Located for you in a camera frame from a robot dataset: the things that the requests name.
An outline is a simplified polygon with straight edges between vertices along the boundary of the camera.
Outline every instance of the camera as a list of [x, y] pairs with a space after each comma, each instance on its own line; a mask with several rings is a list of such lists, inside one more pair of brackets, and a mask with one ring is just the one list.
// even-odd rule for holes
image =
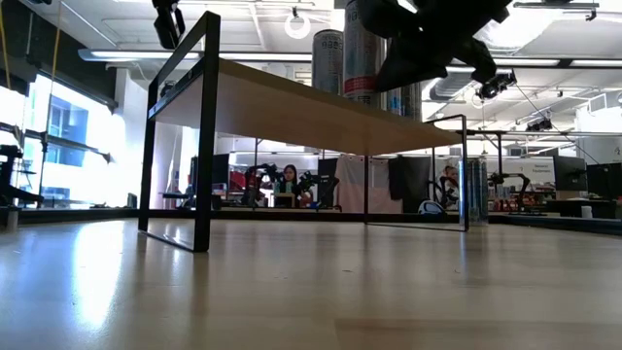
[[492, 99], [507, 90], [507, 87], [516, 84], [516, 75], [511, 73], [498, 74], [495, 78], [484, 83], [476, 95], [481, 100]]

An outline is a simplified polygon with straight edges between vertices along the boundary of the computer monitor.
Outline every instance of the computer monitor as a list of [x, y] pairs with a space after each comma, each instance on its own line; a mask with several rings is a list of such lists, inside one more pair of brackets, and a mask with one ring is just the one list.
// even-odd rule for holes
[[[228, 184], [229, 177], [229, 154], [214, 155], [212, 158], [212, 184]], [[198, 180], [198, 157], [190, 160], [190, 184], [192, 190], [196, 192]]]
[[587, 188], [603, 198], [622, 196], [622, 163], [588, 165]]
[[557, 191], [587, 191], [585, 159], [580, 157], [553, 157], [555, 189]]

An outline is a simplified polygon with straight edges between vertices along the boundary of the white cup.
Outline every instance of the white cup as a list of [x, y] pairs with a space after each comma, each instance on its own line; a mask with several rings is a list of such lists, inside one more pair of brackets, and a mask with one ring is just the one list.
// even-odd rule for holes
[[581, 218], [592, 219], [592, 207], [591, 206], [584, 205], [581, 207]]

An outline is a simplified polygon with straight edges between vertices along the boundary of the wooden floor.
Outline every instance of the wooden floor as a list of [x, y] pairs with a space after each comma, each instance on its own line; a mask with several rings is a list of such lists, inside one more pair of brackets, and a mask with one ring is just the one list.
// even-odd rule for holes
[[622, 349], [619, 238], [213, 225], [197, 255], [135, 221], [0, 235], [0, 349]]

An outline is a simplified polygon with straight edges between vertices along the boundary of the metal can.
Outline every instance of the metal can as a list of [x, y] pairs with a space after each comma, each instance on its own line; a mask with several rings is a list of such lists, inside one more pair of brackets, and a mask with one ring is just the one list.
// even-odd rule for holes
[[350, 0], [346, 5], [343, 33], [343, 95], [353, 101], [380, 108], [380, 94], [375, 81], [380, 63], [380, 37], [363, 27], [359, 18], [359, 3]]
[[415, 83], [401, 87], [401, 114], [409, 119], [422, 122], [421, 84]]
[[313, 88], [340, 95], [343, 89], [343, 33], [327, 29], [314, 35], [311, 64]]
[[387, 111], [401, 116], [401, 87], [394, 88], [386, 92]]
[[[463, 183], [463, 172], [467, 172], [466, 184]], [[486, 171], [485, 158], [469, 158], [460, 162], [460, 221], [464, 224], [468, 211], [468, 221], [472, 225], [482, 226], [488, 224], [488, 174]], [[465, 207], [464, 196], [468, 206]]]

